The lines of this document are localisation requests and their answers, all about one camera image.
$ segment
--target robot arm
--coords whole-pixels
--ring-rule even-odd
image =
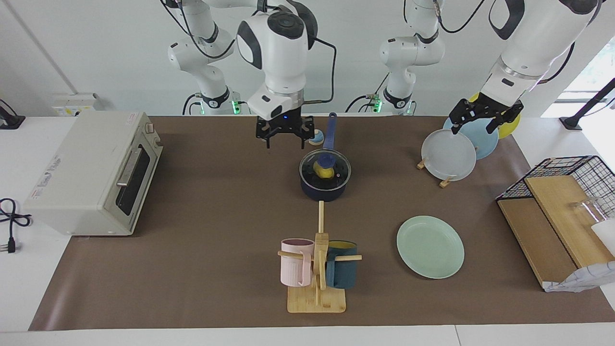
[[[416,75],[408,71],[409,67],[433,65],[444,57],[435,10],[433,0],[412,0],[406,6],[405,15],[415,35],[389,39],[380,47],[380,59],[390,72],[387,85],[379,95],[383,111],[406,112],[416,82]]]
[[[237,46],[246,62],[262,70],[264,83],[248,99],[257,115],[256,137],[267,142],[278,133],[292,133],[301,148],[314,137],[312,117],[301,117],[308,50],[318,34],[312,12],[299,2],[274,0],[244,20],[237,30]]]
[[[176,8],[176,17],[180,22],[188,24],[199,49],[209,55],[205,56],[200,52],[188,37],[173,43],[167,49],[169,61],[175,68],[190,73],[196,79],[205,114],[235,113],[232,101],[233,98],[239,98],[238,95],[234,96],[233,91],[226,85],[222,71],[209,65],[233,53],[232,36],[218,27],[212,19],[209,5],[201,0],[169,0],[167,5]]]
[[[477,118],[493,118],[492,133],[511,123],[523,104],[519,98],[531,91],[553,61],[577,39],[600,9],[600,0],[506,0],[509,20],[494,30],[507,45],[492,67],[478,99],[462,99],[449,114],[453,133]]]

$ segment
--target pink mug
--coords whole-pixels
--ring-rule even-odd
[[[314,241],[302,238],[282,240],[282,251],[302,254],[303,260],[281,257],[280,281],[290,287],[305,287],[312,283]]]

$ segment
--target electrical outlet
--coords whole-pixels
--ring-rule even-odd
[[[58,116],[78,116],[84,110],[103,110],[96,94],[54,94],[52,108]]]

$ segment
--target green plate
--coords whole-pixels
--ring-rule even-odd
[[[455,274],[464,259],[457,232],[433,216],[416,216],[404,222],[397,232],[397,250],[410,269],[430,279]]]

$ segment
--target wooden mug tree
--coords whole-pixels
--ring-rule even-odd
[[[314,241],[312,284],[288,287],[287,309],[290,313],[341,313],[346,311],[346,290],[327,287],[325,263],[329,248],[329,233],[325,233],[325,202],[318,202],[318,233]],[[278,251],[280,256],[302,259],[301,254]],[[336,261],[362,260],[361,255],[338,256]]]

